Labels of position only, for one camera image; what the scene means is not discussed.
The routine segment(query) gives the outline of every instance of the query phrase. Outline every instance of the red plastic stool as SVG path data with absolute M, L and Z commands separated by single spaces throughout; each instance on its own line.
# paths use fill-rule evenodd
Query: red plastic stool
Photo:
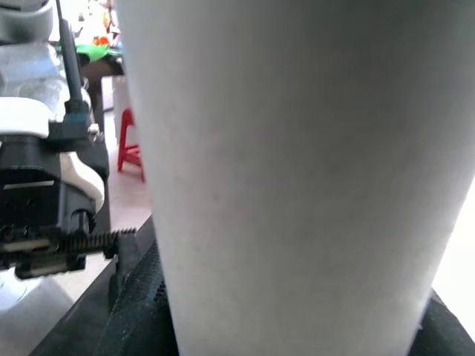
M 134 115 L 132 114 L 132 109 L 126 108 L 122 113 L 122 124 L 120 126 L 119 156 L 117 157 L 117 169 L 119 172 L 122 172 L 124 162 L 129 162 L 132 165 L 136 165 L 137 167 L 140 167 L 142 181 L 145 182 L 139 145 L 127 146 L 127 128 L 129 126 L 135 126 Z

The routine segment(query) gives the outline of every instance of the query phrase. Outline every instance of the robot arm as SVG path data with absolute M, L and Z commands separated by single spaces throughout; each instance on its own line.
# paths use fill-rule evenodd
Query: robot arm
M 92 234 L 108 170 L 78 157 L 101 148 L 58 9 L 62 62 L 45 42 L 51 0 L 0 1 L 8 42 L 0 46 L 0 268 L 15 266 L 20 278 L 83 269 L 88 253 L 114 255 L 115 235 Z

